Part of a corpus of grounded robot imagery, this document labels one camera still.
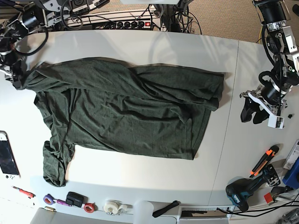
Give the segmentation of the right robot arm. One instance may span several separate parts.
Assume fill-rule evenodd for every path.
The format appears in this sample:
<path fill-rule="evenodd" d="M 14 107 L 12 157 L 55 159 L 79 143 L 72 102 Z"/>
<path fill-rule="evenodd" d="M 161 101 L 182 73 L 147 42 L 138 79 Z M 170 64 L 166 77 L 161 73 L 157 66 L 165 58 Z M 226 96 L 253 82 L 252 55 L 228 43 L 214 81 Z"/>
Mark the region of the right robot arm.
<path fill-rule="evenodd" d="M 9 10 L 12 15 L 0 13 L 0 71 L 5 79 L 20 88 L 23 84 L 23 59 L 40 51 L 49 37 L 49 28 L 64 22 L 71 9 L 66 0 L 2 0 L 0 9 Z M 45 39 L 35 50 L 21 52 L 16 44 L 23 38 L 43 32 Z"/>

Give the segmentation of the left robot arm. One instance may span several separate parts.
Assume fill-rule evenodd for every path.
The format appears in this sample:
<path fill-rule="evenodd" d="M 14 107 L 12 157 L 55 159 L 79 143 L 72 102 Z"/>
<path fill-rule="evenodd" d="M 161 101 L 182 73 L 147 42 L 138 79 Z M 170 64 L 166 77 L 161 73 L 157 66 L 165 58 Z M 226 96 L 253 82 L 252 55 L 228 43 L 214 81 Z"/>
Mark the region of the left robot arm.
<path fill-rule="evenodd" d="M 262 25 L 261 40 L 273 68 L 259 74 L 260 85 L 240 94 L 245 99 L 241 122 L 252 121 L 281 129 L 282 112 L 287 108 L 285 96 L 299 84 L 299 48 L 287 21 L 289 10 L 283 0 L 254 0 Z"/>

